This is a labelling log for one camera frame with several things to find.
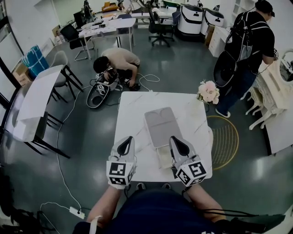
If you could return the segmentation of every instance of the beige t-shirt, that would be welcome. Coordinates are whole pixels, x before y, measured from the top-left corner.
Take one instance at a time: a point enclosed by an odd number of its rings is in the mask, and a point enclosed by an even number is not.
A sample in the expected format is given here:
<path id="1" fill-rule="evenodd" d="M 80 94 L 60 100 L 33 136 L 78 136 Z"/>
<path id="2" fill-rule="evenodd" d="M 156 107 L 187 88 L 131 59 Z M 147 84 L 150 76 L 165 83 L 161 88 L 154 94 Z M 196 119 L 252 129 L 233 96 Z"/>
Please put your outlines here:
<path id="1" fill-rule="evenodd" d="M 121 70 L 131 69 L 131 64 L 139 65 L 141 62 L 139 58 L 132 52 L 123 48 L 111 48 L 102 53 L 111 63 L 111 67 Z"/>

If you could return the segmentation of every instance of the jeans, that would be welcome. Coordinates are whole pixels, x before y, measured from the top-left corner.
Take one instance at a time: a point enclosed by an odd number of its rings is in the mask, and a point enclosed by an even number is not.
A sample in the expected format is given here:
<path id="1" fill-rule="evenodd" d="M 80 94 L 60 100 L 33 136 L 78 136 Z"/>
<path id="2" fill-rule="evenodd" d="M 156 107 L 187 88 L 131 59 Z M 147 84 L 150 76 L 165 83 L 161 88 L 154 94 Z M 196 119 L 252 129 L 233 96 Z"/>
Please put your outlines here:
<path id="1" fill-rule="evenodd" d="M 217 110 L 226 115 L 230 107 L 249 90 L 255 79 L 256 74 L 253 74 L 249 68 L 238 67 L 231 81 L 231 85 L 220 88 L 219 104 L 216 107 Z"/>

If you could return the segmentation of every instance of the navy blue shirt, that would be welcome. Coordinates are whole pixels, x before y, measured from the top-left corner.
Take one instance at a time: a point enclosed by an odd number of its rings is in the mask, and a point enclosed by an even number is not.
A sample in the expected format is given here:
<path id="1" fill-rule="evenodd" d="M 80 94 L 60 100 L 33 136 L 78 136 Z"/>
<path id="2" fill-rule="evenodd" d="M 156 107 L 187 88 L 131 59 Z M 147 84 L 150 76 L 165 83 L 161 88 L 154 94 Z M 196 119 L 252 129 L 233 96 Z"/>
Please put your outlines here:
<path id="1" fill-rule="evenodd" d="M 88 234 L 90 223 L 81 222 L 73 234 Z M 178 193 L 167 189 L 136 192 L 120 209 L 116 218 L 97 234 L 222 234 L 213 222 Z"/>

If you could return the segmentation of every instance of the white shoe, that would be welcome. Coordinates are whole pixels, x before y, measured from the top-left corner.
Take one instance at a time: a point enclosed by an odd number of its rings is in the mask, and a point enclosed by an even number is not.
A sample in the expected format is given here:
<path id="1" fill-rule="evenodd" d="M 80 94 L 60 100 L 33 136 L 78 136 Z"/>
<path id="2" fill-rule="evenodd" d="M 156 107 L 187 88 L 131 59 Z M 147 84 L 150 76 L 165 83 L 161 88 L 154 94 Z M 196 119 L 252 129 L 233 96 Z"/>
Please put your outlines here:
<path id="1" fill-rule="evenodd" d="M 216 113 L 220 116 L 223 116 L 224 118 L 228 119 L 230 118 L 231 114 L 230 112 L 227 112 L 227 115 L 223 115 L 221 112 L 219 112 L 217 109 L 215 109 Z"/>

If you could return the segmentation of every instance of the black t-shirt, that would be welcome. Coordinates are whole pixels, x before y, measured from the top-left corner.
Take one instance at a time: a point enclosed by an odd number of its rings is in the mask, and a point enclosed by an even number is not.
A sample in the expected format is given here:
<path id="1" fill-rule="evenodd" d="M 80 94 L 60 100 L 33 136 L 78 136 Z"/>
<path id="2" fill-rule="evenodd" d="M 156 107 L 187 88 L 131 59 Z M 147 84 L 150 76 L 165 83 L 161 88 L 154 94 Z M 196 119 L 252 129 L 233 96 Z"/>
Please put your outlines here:
<path id="1" fill-rule="evenodd" d="M 243 13 L 239 14 L 235 20 L 235 24 L 239 22 Z M 264 17 L 256 11 L 249 12 L 248 14 L 248 25 L 253 25 L 257 22 L 265 22 Z M 239 65 L 244 65 L 249 68 L 253 73 L 258 73 L 258 69 L 262 62 L 262 55 L 267 57 L 274 57 L 274 45 L 275 36 L 270 28 L 261 28 L 253 30 L 253 48 L 251 56 L 248 60 L 239 62 Z"/>
<path id="2" fill-rule="evenodd" d="M 97 234 L 192 233 L 222 234 L 218 225 L 205 219 L 181 195 L 163 189 L 144 191 L 129 198 L 116 218 Z M 81 222 L 73 234 L 88 234 L 90 223 Z"/>

